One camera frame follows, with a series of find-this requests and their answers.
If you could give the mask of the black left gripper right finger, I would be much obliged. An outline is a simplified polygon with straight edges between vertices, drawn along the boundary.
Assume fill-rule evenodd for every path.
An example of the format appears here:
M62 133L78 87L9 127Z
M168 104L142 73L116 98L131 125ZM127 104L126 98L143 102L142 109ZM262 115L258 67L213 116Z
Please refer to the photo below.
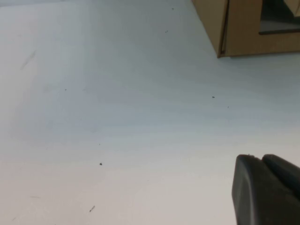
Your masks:
M300 198L300 168L289 161L273 155L264 155L262 161L272 171L272 173L290 189L293 194Z

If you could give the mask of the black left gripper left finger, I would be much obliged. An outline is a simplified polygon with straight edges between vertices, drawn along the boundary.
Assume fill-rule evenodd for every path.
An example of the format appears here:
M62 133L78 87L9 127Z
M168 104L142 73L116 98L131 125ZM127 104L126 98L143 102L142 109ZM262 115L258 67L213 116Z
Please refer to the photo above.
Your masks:
M300 223L300 199L255 156L237 156L232 200L239 225Z

